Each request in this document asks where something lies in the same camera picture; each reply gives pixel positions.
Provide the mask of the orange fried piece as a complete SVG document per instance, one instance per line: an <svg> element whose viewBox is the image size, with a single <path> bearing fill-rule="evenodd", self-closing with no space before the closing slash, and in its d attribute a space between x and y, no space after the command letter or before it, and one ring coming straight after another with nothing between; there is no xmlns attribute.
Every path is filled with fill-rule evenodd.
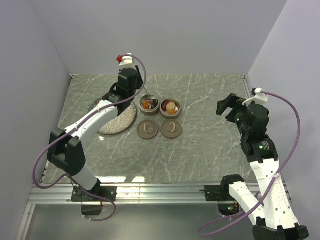
<svg viewBox="0 0 320 240"><path fill-rule="evenodd" d="M173 114L176 114L178 111L177 110L168 110L167 113L169 115L173 115Z"/></svg>
<svg viewBox="0 0 320 240"><path fill-rule="evenodd" d="M149 103L147 100L143 100L142 101L142 107L145 109L145 110L148 110L149 109Z"/></svg>

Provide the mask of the beige steamed bun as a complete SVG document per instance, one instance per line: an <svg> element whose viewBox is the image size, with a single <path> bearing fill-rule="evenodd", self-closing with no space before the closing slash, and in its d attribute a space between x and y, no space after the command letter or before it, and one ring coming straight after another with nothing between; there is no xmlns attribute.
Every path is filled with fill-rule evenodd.
<svg viewBox="0 0 320 240"><path fill-rule="evenodd" d="M176 111L176 108L177 108L176 104L175 104L174 102L172 102L172 101L169 101L169 102L167 103L166 107L165 107L165 109L166 109L167 112Z"/></svg>

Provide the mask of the brown round lid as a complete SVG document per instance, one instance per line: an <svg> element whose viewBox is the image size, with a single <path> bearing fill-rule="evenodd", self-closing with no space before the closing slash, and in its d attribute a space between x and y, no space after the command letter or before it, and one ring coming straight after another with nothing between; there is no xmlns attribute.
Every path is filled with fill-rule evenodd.
<svg viewBox="0 0 320 240"><path fill-rule="evenodd" d="M175 119L166 119L160 126L161 134L167 139L178 138L183 131L182 124Z"/></svg>
<svg viewBox="0 0 320 240"><path fill-rule="evenodd" d="M151 140L158 134L158 125L152 120L142 120L137 125L137 135L144 140Z"/></svg>

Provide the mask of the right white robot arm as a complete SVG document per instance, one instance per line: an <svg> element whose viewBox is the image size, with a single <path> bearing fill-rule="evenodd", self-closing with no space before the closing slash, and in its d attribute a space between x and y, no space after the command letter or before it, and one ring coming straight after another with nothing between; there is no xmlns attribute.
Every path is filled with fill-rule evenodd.
<svg viewBox="0 0 320 240"><path fill-rule="evenodd" d="M261 199L251 193L240 175L224 176L220 194L226 200L234 199L253 225L256 240L305 240L308 228L296 218L281 178L283 166L274 142L267 135L269 110L263 105L267 95L256 93L254 97L243 99L231 93L217 102L217 115L226 109L228 122L236 124L241 139L240 145L253 170Z"/></svg>

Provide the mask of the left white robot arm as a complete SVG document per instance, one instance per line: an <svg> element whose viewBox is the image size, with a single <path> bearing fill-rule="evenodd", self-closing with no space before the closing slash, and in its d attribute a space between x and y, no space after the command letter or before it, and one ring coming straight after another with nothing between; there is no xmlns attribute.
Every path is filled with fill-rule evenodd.
<svg viewBox="0 0 320 240"><path fill-rule="evenodd" d="M125 67L94 109L65 129L56 128L50 134L47 160L75 180L89 201L102 195L101 181L86 167L83 146L104 125L121 115L143 86L139 67Z"/></svg>

